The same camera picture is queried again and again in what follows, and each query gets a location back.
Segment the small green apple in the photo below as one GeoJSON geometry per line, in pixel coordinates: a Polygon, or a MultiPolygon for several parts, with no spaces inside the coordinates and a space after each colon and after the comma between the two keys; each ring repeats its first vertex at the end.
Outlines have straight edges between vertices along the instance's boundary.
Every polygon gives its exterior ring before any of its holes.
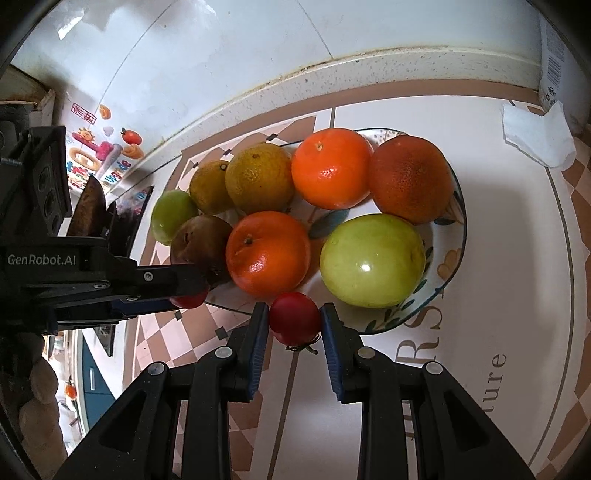
{"type": "Polygon", "coordinates": [[[150,228],[155,240],[169,246],[179,228],[198,215],[197,205],[183,190],[169,190],[161,194],[152,213],[150,228]]]}

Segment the grey gas canister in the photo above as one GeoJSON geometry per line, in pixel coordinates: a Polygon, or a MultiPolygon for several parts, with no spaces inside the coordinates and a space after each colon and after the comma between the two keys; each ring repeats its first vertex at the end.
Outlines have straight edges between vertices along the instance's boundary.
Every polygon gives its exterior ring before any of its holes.
{"type": "Polygon", "coordinates": [[[539,15],[541,32],[541,79],[539,99],[548,111],[561,102],[566,122],[580,135],[590,116],[590,80],[551,24],[539,15]]]}

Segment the crumpled white tissue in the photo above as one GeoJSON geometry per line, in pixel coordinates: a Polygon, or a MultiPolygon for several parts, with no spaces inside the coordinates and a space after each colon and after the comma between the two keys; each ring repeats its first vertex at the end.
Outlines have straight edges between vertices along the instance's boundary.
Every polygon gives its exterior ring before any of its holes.
{"type": "Polygon", "coordinates": [[[565,169],[574,162],[576,147],[560,101],[542,116],[505,104],[502,123],[505,142],[538,164],[565,169]]]}

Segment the large green apple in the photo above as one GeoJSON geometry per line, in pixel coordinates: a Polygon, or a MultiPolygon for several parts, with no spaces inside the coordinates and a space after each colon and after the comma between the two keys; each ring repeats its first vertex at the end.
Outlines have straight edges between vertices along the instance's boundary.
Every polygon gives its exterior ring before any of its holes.
{"type": "Polygon", "coordinates": [[[392,215],[367,214],[329,235],[320,273],[325,287],[342,302],[380,309],[406,300],[425,265],[423,239],[415,227],[392,215]]]}

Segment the checkered counter mat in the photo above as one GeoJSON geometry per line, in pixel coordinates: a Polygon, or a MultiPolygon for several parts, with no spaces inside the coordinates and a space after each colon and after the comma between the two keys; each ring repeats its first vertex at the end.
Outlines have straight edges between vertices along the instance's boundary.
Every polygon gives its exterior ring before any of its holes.
{"type": "MultiPolygon", "coordinates": [[[[367,337],[394,360],[442,363],[484,408],[533,472],[551,479],[590,424],[589,147],[566,171],[547,170],[503,136],[504,101],[413,96],[322,109],[170,154],[149,179],[187,185],[193,165],[270,138],[329,126],[392,128],[436,144],[467,209],[467,245],[437,266],[458,272],[406,324],[367,337]]],[[[236,479],[353,479],[362,411],[332,392],[323,354],[270,345],[259,394],[230,410],[236,479]]]]}

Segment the colourful wall sticker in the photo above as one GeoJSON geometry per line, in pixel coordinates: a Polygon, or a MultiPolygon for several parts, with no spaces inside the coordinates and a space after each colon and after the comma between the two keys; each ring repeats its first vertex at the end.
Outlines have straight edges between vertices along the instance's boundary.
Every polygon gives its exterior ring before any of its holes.
{"type": "Polygon", "coordinates": [[[71,191],[81,193],[94,178],[108,192],[144,158],[143,139],[132,129],[117,128],[103,104],[95,112],[71,102],[65,117],[66,172],[71,191]]]}

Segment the small yellow citrus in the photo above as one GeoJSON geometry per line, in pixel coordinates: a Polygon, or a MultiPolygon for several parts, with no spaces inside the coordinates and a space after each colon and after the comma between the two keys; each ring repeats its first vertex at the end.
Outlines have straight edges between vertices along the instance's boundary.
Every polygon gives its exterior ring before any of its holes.
{"type": "Polygon", "coordinates": [[[200,164],[195,170],[189,184],[189,194],[204,214],[216,215],[233,207],[225,187],[228,166],[228,161],[216,160],[200,164]]]}

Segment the bright orange mandarin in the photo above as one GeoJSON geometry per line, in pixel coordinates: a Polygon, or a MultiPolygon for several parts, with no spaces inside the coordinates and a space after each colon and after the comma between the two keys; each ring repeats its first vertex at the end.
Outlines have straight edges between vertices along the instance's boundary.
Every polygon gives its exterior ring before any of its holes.
{"type": "Polygon", "coordinates": [[[308,136],[291,157],[291,176],[305,201],[325,210],[354,207],[369,194],[373,147],[353,130],[329,128],[308,136]]]}

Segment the dark orange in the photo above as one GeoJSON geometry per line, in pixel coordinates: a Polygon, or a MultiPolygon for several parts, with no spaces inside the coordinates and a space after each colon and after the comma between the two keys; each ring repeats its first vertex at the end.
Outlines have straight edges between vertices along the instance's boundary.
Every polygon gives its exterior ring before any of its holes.
{"type": "Polygon", "coordinates": [[[381,212],[414,225],[438,218],[454,193],[451,170],[441,150],[412,135],[391,138],[374,151],[369,187],[381,212]]]}

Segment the black gas stove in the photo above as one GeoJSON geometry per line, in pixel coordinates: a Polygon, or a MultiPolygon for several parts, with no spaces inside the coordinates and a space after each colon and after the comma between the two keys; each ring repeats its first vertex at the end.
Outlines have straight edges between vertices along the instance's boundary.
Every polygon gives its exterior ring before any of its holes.
{"type": "MultiPolygon", "coordinates": [[[[129,258],[141,223],[144,210],[151,196],[153,187],[124,194],[106,207],[104,195],[92,216],[88,236],[107,240],[109,252],[114,256],[129,258]]],[[[107,313],[106,320],[118,321],[115,313],[107,313]]],[[[94,331],[108,357],[113,356],[115,323],[101,320],[94,331]]]]}

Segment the red cherry tomato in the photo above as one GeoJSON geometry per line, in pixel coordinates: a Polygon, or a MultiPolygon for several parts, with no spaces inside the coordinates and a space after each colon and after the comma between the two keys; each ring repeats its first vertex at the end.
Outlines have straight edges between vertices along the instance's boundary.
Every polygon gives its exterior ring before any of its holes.
{"type": "Polygon", "coordinates": [[[269,322],[273,337],[287,350],[318,354],[312,345],[321,336],[322,316],[307,295],[289,292],[277,296],[270,305],[269,322]]]}
{"type": "Polygon", "coordinates": [[[170,302],[179,309],[193,309],[204,304],[208,291],[204,290],[197,294],[177,296],[170,298],[170,302]]]}

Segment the dark brown pear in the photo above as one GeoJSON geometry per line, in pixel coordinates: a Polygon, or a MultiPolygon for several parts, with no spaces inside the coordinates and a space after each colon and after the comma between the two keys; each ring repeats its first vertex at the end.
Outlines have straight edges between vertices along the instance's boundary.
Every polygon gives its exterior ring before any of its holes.
{"type": "Polygon", "coordinates": [[[225,266],[225,251],[232,227],[211,215],[195,216],[179,228],[170,245],[172,264],[225,266]]]}

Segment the black wok pan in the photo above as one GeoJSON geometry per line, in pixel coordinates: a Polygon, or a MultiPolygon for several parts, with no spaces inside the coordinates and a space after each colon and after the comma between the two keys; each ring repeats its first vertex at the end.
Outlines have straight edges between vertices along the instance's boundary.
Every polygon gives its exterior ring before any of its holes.
{"type": "Polygon", "coordinates": [[[105,195],[101,184],[91,176],[77,202],[70,220],[67,236],[100,237],[106,213],[105,195]]]}

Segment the large yellow citrus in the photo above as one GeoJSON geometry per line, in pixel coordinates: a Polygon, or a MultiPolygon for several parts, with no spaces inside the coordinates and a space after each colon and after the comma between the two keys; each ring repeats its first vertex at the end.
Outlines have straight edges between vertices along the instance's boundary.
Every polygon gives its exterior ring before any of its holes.
{"type": "Polygon", "coordinates": [[[235,207],[245,214],[284,211],[296,193],[290,155],[270,143],[253,145],[233,156],[225,187],[235,207]]]}

